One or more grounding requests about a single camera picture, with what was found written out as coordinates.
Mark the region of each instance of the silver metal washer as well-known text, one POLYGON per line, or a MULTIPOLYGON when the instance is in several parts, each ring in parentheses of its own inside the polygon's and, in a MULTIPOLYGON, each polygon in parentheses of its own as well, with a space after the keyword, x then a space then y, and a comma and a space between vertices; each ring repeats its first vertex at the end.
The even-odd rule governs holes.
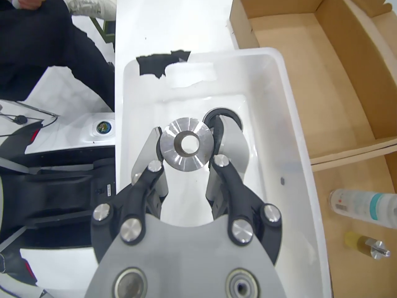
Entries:
POLYGON ((270 222, 276 223, 279 221, 281 214, 280 214, 280 210, 276 206, 266 205, 264 210, 265 210, 265 216, 270 222))
POLYGON ((162 166, 162 163, 160 162, 160 160, 152 160, 148 165, 148 169, 152 173, 156 173, 161 169, 161 166, 162 166))
POLYGON ((147 292, 147 279, 138 268, 130 268, 122 272, 114 285, 116 298, 144 298, 147 292))
POLYGON ((107 203, 101 203, 94 209, 92 217, 94 218, 94 220, 101 221, 109 216, 109 212, 110 206, 107 203))
POLYGON ((166 162, 177 170, 191 172, 202 168, 211 158, 214 137, 208 126, 196 118, 179 118, 165 127, 160 138, 160 150, 166 162), (194 136, 198 149, 184 151, 182 140, 194 136))
POLYGON ((126 220, 120 228, 120 236, 125 242, 134 241, 142 232, 142 224, 136 218, 126 220))
POLYGON ((227 276, 226 295, 227 298, 258 298, 256 279, 245 269, 235 269, 227 276))
POLYGON ((231 233, 233 237, 241 243, 247 243, 252 240, 254 235, 254 230, 250 223, 244 219, 234 220, 231 225, 231 233))
POLYGON ((139 178, 141 177, 142 173, 136 173, 132 176, 131 178, 131 184, 134 185, 136 182, 138 182, 139 178))
POLYGON ((219 167, 226 167, 229 164, 229 158, 225 155, 215 155, 214 163, 216 163, 219 167))

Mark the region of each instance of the metal ring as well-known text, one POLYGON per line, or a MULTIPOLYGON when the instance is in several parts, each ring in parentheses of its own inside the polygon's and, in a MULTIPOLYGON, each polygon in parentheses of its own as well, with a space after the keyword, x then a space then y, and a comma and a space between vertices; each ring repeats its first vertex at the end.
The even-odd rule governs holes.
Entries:
POLYGON ((147 279, 143 271, 138 268, 124 270, 114 284, 116 298, 144 298, 147 293, 147 279))
POLYGON ((258 298, 259 287, 254 276, 245 269, 233 270, 226 279, 227 298, 258 298))
POLYGON ((177 170, 192 172, 202 168, 211 158, 214 137, 208 126, 196 118, 179 118, 164 129, 160 138, 160 151, 166 162, 177 170), (187 152, 182 140, 193 136, 198 140, 198 149, 187 152))

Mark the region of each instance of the person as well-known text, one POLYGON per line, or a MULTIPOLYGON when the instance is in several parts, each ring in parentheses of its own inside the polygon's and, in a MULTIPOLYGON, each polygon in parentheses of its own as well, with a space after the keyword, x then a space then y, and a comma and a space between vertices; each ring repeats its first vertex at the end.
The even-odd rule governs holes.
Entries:
POLYGON ((70 68, 114 111, 114 67, 72 15, 114 21, 117 0, 0 0, 0 97, 24 101, 46 69, 70 68))

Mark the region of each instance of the white floor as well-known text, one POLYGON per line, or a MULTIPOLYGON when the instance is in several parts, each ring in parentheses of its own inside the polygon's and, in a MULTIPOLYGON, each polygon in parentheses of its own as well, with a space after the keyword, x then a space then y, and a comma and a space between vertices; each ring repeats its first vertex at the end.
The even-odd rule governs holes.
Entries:
MULTIPOLYGON (((397 0, 387 1, 397 6, 397 0)), ((73 17, 73 22, 95 42, 107 61, 114 62, 112 44, 104 43, 89 18, 73 17)), ((87 112, 108 111, 107 106, 95 93, 77 81, 68 68, 61 67, 48 68, 26 103, 66 117, 74 117, 87 112)), ((1 104, 3 113, 42 117, 41 114, 16 108, 6 102, 1 102, 1 104)), ((18 128, 18 125, 0 118, 0 135, 12 133, 18 128)))

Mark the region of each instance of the black tape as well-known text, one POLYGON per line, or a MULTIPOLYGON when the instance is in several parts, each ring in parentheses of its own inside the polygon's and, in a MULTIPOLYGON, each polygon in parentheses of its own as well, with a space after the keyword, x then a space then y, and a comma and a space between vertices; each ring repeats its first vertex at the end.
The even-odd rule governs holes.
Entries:
POLYGON ((166 67, 177 62, 187 61, 190 51, 171 51, 170 54, 152 54, 150 56, 137 57, 139 75, 153 74, 157 78, 166 75, 166 67))

